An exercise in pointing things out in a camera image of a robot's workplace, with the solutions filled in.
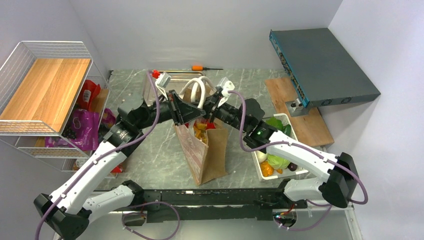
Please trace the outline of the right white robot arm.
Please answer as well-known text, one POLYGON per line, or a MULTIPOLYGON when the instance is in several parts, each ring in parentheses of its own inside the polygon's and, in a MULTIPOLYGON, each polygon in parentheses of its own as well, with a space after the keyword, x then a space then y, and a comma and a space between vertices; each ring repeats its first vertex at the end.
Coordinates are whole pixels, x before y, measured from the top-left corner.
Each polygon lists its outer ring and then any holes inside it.
POLYGON ((351 155, 320 151, 269 125, 263 120, 265 112, 257 100, 244 99, 227 77, 221 79, 212 95, 203 94, 201 102, 206 118, 217 118, 239 131, 238 142, 243 151, 281 157, 314 175, 283 180, 275 194, 280 207, 303 200, 324 200, 338 208, 368 202, 368 193, 351 155))

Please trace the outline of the red candy bag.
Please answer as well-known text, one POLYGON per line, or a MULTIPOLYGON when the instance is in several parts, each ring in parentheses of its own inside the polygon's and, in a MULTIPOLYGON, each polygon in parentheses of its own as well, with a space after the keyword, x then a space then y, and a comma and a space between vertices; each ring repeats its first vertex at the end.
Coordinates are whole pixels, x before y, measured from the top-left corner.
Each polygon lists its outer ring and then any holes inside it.
POLYGON ((215 123, 207 119, 197 119, 194 123, 194 127, 201 132, 205 132, 209 129, 216 129, 215 123))

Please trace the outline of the orange snack bag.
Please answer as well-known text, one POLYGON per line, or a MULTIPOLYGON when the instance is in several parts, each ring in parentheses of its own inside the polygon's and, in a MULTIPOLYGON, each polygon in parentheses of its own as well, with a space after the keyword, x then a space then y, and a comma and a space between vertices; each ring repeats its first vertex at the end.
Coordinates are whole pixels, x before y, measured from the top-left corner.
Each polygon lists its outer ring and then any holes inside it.
POLYGON ((196 129, 194 126, 193 126, 193 130, 194 130, 194 136, 197 139, 199 139, 202 143, 207 145, 208 144, 208 138, 207 138, 206 131, 200 131, 200 130, 196 129))

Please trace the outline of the white perforated plastic basket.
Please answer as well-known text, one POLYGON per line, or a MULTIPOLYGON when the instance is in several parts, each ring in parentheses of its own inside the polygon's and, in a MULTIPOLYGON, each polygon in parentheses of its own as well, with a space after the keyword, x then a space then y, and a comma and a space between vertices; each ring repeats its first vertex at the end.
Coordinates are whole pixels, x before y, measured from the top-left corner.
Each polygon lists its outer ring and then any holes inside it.
MULTIPOLYGON (((285 113, 277 113, 274 114, 273 117, 265 117, 263 120, 266 123, 270 123, 278 130, 283 130, 283 132, 290 138, 297 140, 296 133, 293 130, 293 125, 285 113)), ((252 158, 258 179, 261 182, 309 173, 308 170, 296 164, 292 164, 285 158, 265 154, 261 151, 253 152, 252 158)))

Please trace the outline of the burlap grocery bag pink print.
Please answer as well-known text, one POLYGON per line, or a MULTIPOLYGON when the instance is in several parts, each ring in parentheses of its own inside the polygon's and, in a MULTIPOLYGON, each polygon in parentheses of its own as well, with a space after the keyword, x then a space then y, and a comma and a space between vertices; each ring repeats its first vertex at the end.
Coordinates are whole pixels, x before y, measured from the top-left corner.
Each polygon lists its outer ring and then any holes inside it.
POLYGON ((210 122, 200 117, 175 126, 174 130, 196 186, 227 175, 229 133, 223 122, 218 119, 210 122))

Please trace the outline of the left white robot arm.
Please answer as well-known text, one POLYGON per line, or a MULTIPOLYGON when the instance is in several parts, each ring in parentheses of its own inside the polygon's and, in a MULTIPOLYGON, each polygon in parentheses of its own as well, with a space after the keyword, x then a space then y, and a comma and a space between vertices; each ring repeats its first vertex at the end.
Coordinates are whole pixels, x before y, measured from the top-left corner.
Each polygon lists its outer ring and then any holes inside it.
POLYGON ((118 153, 118 151, 123 150, 126 147, 131 147, 133 145, 139 144, 141 143, 156 127, 156 125, 159 123, 159 118, 160 118, 160 109, 159 109, 159 97, 158 97, 158 93, 157 90, 160 90, 162 93, 164 93, 165 91, 162 89, 161 86, 158 86, 157 83, 155 82, 155 79, 153 77, 154 75, 154 71, 146 71, 146 75, 147 75, 147 79, 151 85, 151 87, 153 88, 153 94, 155 96, 155 103, 156 103, 156 111, 155 111, 155 118, 153 120, 153 122, 151 124, 149 124, 150 129, 146 132, 146 133, 140 133, 140 136, 137 136, 134 140, 125 143, 123 145, 120 145, 116 148, 112 148, 106 152, 95 152, 93 154, 92 157, 89 158, 89 160, 86 162, 86 164, 83 166, 82 169, 78 170, 77 173, 75 174, 75 179, 71 182, 66 182, 65 183, 65 189, 61 190, 59 192, 59 195, 56 199, 55 202, 53 202, 48 209, 42 214, 41 220, 38 223, 37 227, 36 227, 36 231, 35 231, 35 236, 34 238, 36 240, 38 240, 40 238, 40 232, 42 229, 43 224, 46 222, 47 217, 49 216, 50 213, 53 212, 54 207, 56 207, 62 200, 64 200, 67 195, 68 192, 71 191, 72 188, 74 188, 74 186, 80 182, 80 180, 85 176, 88 175, 88 172, 94 168, 95 166, 99 165, 99 163, 101 162, 112 162, 113 165, 117 165, 119 162, 117 161, 116 157, 109 157, 109 155, 113 155, 118 153))

